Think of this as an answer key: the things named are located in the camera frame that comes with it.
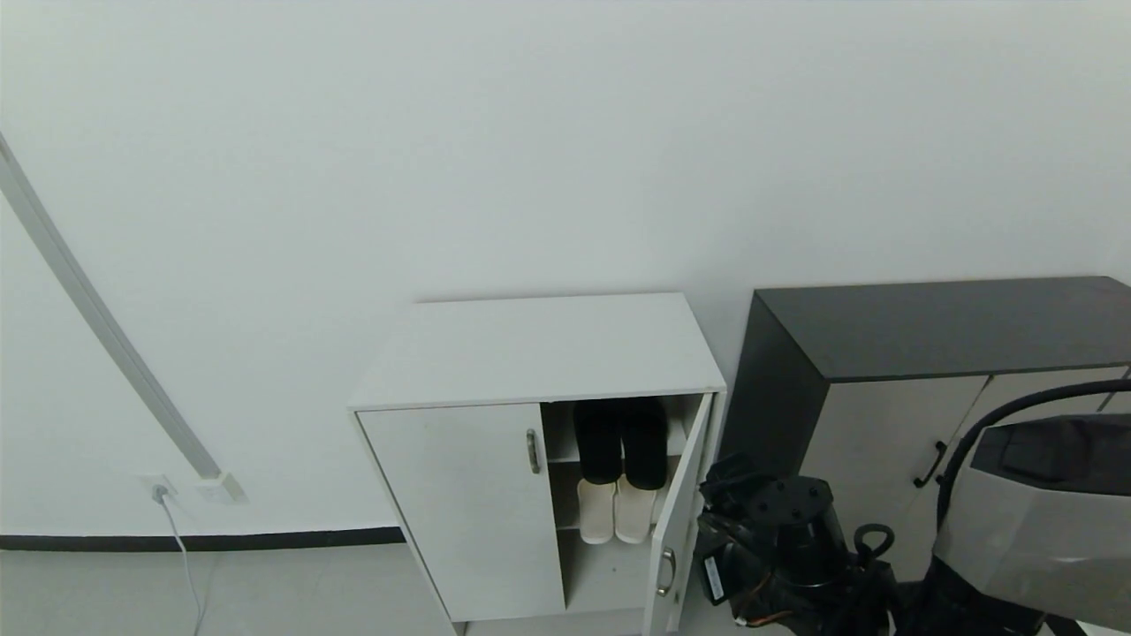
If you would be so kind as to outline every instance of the wall outlet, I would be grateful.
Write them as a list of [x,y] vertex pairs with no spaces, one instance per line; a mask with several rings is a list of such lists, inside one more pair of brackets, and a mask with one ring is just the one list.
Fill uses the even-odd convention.
[[248,496],[236,483],[235,478],[227,471],[216,479],[206,479],[197,482],[197,491],[206,501],[213,504],[247,504]]
[[155,485],[164,485],[169,490],[169,497],[176,496],[176,489],[165,475],[137,475],[137,478],[145,488],[146,497],[153,497],[153,487]]

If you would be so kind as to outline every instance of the shoe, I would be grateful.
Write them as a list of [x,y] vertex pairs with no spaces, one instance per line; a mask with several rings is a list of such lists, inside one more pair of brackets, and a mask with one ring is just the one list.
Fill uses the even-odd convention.
[[577,504],[580,512],[581,541],[593,545],[607,543],[613,539],[613,499],[616,482],[577,482]]
[[586,399],[573,405],[581,478],[593,484],[615,483],[623,472],[620,411],[613,399]]
[[644,543],[651,534],[651,510],[656,505],[656,490],[640,490],[622,475],[616,481],[613,518],[616,538],[625,543]]
[[640,490],[659,490],[667,483],[667,415],[656,397],[618,401],[624,476]]

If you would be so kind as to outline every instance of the metal handle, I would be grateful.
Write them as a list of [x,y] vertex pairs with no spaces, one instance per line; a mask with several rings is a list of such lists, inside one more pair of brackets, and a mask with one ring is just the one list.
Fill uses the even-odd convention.
[[542,466],[538,465],[538,439],[534,437],[534,429],[526,429],[526,455],[530,458],[530,472],[538,474]]
[[931,464],[931,470],[927,471],[925,478],[923,478],[923,479],[915,478],[915,479],[912,480],[912,483],[915,484],[915,488],[923,488],[924,485],[927,484],[927,482],[931,481],[931,475],[934,474],[934,471],[939,470],[939,464],[942,463],[942,456],[947,454],[947,445],[943,444],[943,442],[941,442],[941,441],[935,441],[934,442],[934,449],[939,453],[939,455],[935,456],[934,463]]
[[675,585],[675,550],[671,548],[664,548],[664,560],[672,566],[672,581],[667,585],[661,585],[656,587],[656,594],[661,596],[666,596],[668,592],[672,591],[672,586]]

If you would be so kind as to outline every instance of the wire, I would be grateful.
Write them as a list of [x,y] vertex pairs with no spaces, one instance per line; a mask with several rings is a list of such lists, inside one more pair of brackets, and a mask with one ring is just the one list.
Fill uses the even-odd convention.
[[198,636],[200,634],[200,625],[205,620],[205,609],[200,605],[200,598],[197,596],[197,588],[192,585],[192,571],[189,569],[189,551],[184,548],[184,542],[181,541],[181,533],[176,532],[176,523],[173,522],[173,515],[169,512],[169,506],[165,505],[165,496],[169,495],[169,489],[164,485],[154,487],[154,499],[161,504],[161,509],[165,510],[165,517],[169,518],[169,526],[173,528],[173,539],[176,540],[176,545],[181,549],[181,557],[184,559],[184,578],[189,582],[189,592],[192,592],[192,602],[197,604],[197,624],[192,628],[192,636]]
[[1039,393],[1034,393],[1033,395],[1026,395],[1025,397],[1019,397],[1012,402],[1007,402],[1005,404],[991,411],[986,414],[986,416],[978,420],[978,422],[962,436],[962,439],[958,442],[958,448],[955,450],[955,454],[950,456],[950,462],[947,463],[947,470],[943,471],[942,481],[939,483],[939,500],[935,504],[935,527],[940,530],[942,528],[942,522],[947,518],[947,512],[950,510],[950,496],[955,489],[955,480],[958,478],[958,471],[962,467],[962,462],[966,459],[966,455],[969,454],[970,449],[974,447],[974,442],[977,441],[978,436],[983,430],[996,424],[1018,411],[1024,411],[1038,404],[1068,399],[1069,397],[1080,397],[1082,395],[1126,392],[1131,392],[1131,379],[1126,378],[1122,380],[1083,383],[1051,388]]

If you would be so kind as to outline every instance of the black cabinet top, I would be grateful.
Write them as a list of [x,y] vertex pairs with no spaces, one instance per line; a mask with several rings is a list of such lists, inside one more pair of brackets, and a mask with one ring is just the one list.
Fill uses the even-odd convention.
[[836,381],[1131,362],[1131,287],[1106,276],[754,294]]

